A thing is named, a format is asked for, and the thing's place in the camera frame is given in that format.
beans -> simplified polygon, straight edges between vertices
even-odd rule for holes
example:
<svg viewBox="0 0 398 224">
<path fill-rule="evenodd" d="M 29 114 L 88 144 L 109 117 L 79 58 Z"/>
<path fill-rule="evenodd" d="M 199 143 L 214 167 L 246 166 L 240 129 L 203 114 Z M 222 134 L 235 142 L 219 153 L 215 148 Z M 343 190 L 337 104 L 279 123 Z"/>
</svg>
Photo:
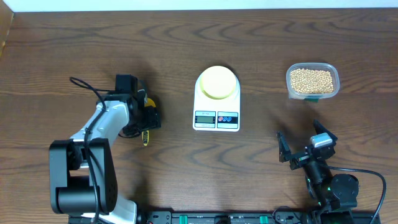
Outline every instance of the beans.
<svg viewBox="0 0 398 224">
<path fill-rule="evenodd" d="M 333 83 L 327 71 L 296 69 L 290 73 L 292 88 L 299 93 L 331 93 Z"/>
</svg>

green connector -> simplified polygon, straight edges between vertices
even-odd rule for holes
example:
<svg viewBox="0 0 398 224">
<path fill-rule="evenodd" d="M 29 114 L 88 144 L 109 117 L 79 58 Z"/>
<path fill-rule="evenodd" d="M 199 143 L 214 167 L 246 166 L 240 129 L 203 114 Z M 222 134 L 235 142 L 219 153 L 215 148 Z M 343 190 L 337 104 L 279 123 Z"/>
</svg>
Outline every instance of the green connector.
<svg viewBox="0 0 398 224">
<path fill-rule="evenodd" d="M 180 215 L 180 224 L 188 224 L 188 216 Z"/>
<path fill-rule="evenodd" d="M 260 216 L 260 224 L 268 224 L 268 217 Z"/>
</svg>

container of beans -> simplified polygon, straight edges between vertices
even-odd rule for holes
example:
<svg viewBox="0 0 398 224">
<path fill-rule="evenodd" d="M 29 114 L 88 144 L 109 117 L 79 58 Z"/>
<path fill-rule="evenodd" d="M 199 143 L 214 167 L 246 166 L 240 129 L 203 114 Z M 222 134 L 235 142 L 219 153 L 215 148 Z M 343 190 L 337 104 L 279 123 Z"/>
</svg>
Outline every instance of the container of beans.
<svg viewBox="0 0 398 224">
<path fill-rule="evenodd" d="M 286 72 L 289 98 L 317 100 L 335 96 L 340 81 L 335 67 L 327 63 L 297 63 Z"/>
</svg>

yellow object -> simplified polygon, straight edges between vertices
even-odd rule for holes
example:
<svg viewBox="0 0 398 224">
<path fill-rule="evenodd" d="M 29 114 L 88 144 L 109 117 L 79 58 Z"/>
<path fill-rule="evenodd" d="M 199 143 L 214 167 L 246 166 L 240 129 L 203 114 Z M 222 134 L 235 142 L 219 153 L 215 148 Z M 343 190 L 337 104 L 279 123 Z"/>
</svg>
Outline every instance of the yellow object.
<svg viewBox="0 0 398 224">
<path fill-rule="evenodd" d="M 211 99 L 225 99 L 235 91 L 235 88 L 235 74 L 226 67 L 213 66 L 201 74 L 200 89 Z"/>
<path fill-rule="evenodd" d="M 153 106 L 154 108 L 156 107 L 155 102 L 150 98 L 147 99 L 147 103 L 145 104 L 145 107 L 147 106 Z M 149 131 L 143 131 L 141 136 L 142 143 L 144 144 L 144 146 L 147 146 L 149 144 Z"/>
</svg>

robotic arm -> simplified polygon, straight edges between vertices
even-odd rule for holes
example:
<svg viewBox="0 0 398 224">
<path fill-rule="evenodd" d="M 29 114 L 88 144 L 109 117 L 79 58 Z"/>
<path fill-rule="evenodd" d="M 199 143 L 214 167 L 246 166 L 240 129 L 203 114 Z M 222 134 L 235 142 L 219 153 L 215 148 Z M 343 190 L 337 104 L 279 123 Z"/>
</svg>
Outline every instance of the robotic arm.
<svg viewBox="0 0 398 224">
<path fill-rule="evenodd" d="M 51 144 L 50 193 L 55 213 L 93 217 L 99 203 L 100 219 L 111 223 L 136 222 L 136 204 L 118 194 L 110 147 L 121 131 L 133 138 L 160 127 L 156 108 L 145 107 L 147 93 L 138 91 L 137 83 L 137 78 L 131 75 L 117 75 L 115 90 L 104 95 L 103 102 L 97 102 L 94 115 L 84 127 L 70 139 Z M 85 141 L 90 149 L 89 158 L 84 153 Z M 70 175 L 70 170 L 87 168 L 88 159 L 93 166 L 99 202 L 96 202 L 91 172 L 90 176 Z"/>
</svg>

